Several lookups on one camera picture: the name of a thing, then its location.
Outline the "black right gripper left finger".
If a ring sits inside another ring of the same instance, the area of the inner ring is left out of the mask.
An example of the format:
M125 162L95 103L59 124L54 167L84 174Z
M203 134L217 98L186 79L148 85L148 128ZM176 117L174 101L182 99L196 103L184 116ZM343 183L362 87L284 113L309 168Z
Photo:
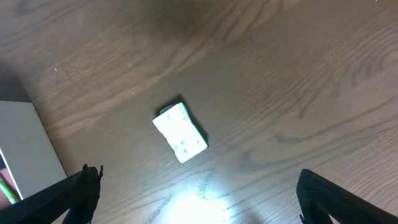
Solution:
M91 223L100 199L103 166L85 164L81 171L1 210L2 224Z

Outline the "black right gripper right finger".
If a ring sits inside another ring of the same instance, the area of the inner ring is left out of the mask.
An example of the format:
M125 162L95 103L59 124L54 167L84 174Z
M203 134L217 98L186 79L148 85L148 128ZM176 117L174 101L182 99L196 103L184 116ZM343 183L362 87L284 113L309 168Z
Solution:
M303 224L397 223L397 217L363 200L309 169L303 169L296 186Z

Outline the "green toothbrush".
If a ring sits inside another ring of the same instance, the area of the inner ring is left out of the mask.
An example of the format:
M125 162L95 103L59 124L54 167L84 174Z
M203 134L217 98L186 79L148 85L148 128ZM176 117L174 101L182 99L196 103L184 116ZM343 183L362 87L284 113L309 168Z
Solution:
M6 182L1 179L0 180L0 188L4 195L7 197L11 204L15 204L19 202L19 198L14 194L14 192L7 186Z

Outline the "green white soap box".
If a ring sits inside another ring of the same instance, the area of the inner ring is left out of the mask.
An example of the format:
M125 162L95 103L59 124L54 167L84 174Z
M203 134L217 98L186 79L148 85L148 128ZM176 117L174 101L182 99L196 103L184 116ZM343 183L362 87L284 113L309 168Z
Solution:
M181 164L208 148L208 143L194 125L182 102L168 106L152 122Z

